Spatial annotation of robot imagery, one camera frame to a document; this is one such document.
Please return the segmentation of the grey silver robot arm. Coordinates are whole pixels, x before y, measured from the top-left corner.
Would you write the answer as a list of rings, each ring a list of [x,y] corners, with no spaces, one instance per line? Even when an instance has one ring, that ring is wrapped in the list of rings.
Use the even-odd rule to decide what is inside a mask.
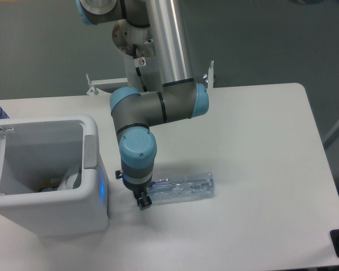
[[[114,22],[113,42],[128,58],[128,85],[110,96],[121,160],[116,178],[147,209],[157,154],[150,128],[202,116],[209,108],[207,89],[192,74],[180,3],[77,1],[76,6],[85,24]]]

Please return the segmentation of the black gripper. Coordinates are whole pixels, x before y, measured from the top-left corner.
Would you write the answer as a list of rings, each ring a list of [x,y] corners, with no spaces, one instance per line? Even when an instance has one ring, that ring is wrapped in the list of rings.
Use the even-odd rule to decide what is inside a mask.
[[[124,173],[122,169],[115,171],[115,178],[122,180],[124,186],[133,191],[134,198],[137,202],[137,207],[143,211],[152,205],[150,197],[147,195],[147,188],[152,182],[153,173],[150,172],[147,176],[141,178],[133,178]]]

